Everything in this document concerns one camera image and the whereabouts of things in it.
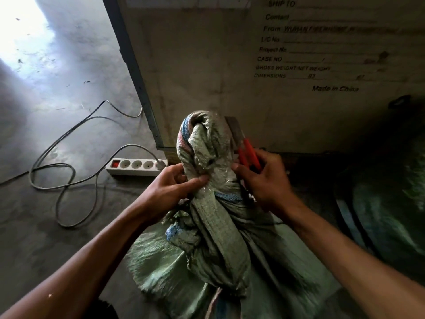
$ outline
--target red knife handle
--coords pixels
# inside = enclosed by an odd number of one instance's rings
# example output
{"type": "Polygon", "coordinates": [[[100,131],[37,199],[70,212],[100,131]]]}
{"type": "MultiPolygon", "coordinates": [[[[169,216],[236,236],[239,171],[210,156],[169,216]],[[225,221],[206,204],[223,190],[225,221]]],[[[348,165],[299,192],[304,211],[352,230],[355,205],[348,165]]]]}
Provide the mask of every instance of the red knife handle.
{"type": "Polygon", "coordinates": [[[247,160],[247,157],[245,156],[245,152],[241,147],[238,147],[238,154],[239,154],[239,162],[249,168],[249,162],[247,160]]]}
{"type": "Polygon", "coordinates": [[[258,170],[258,172],[263,171],[260,161],[258,161],[257,154],[255,153],[254,148],[252,147],[251,143],[249,142],[247,138],[243,139],[243,144],[245,145],[245,150],[247,152],[248,159],[251,161],[254,167],[258,170]]]}

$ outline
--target white power strip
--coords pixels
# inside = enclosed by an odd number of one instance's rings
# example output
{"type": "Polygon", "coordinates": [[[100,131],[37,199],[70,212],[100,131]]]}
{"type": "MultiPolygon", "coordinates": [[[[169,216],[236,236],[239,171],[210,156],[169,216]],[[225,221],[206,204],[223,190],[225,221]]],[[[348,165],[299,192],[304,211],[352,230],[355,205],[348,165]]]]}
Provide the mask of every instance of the white power strip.
{"type": "MultiPolygon", "coordinates": [[[[160,160],[168,166],[167,160],[160,160]]],[[[156,160],[113,158],[105,167],[111,175],[156,177],[164,168],[156,160]]]]}

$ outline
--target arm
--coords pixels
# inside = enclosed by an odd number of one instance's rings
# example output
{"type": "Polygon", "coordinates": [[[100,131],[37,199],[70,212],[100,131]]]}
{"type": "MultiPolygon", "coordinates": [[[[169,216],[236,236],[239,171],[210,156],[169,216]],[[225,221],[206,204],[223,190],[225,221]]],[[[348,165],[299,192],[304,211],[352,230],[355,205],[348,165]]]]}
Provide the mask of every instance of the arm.
{"type": "Polygon", "coordinates": [[[185,182],[182,173],[181,164],[165,168],[134,203],[0,319],[82,317],[143,230],[208,182],[207,176],[185,182]]]}
{"type": "Polygon", "coordinates": [[[282,159],[257,150],[261,174],[243,165],[232,169],[264,210],[272,211],[298,234],[372,319],[420,318],[425,288],[368,254],[293,193],[282,159]]]}

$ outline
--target person's left hand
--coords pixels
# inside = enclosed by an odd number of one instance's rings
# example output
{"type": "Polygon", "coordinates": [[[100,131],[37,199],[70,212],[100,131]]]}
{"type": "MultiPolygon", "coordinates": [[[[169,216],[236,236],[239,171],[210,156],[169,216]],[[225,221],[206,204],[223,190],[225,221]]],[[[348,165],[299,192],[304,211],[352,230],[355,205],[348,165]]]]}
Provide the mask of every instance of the person's left hand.
{"type": "Polygon", "coordinates": [[[208,180],[209,176],[202,175],[187,181],[181,163],[166,167],[127,209],[143,214],[144,221],[154,224],[180,199],[204,187],[208,180]]]}

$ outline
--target metal blade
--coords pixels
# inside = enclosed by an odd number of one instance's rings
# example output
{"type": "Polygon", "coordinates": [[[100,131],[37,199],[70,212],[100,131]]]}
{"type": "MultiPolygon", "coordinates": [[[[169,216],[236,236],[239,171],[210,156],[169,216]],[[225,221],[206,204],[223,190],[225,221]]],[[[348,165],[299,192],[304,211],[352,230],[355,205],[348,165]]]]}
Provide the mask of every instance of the metal blade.
{"type": "Polygon", "coordinates": [[[243,135],[238,119],[235,117],[224,117],[224,118],[226,119],[227,125],[230,128],[230,131],[233,136],[233,140],[235,141],[237,146],[240,146],[245,136],[243,135]]]}

